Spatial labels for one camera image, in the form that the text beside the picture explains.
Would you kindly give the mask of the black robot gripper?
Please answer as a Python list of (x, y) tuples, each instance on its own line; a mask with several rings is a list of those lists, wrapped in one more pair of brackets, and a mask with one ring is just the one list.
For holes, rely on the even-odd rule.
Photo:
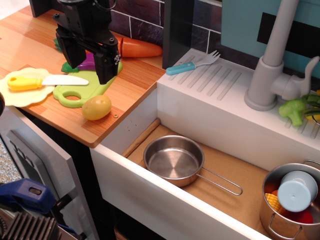
[(109, 30), (111, 10), (116, 0), (59, 0), (63, 13), (55, 14), (56, 38), (72, 69), (93, 54), (95, 71), (101, 85), (118, 75), (121, 55), (118, 41)]

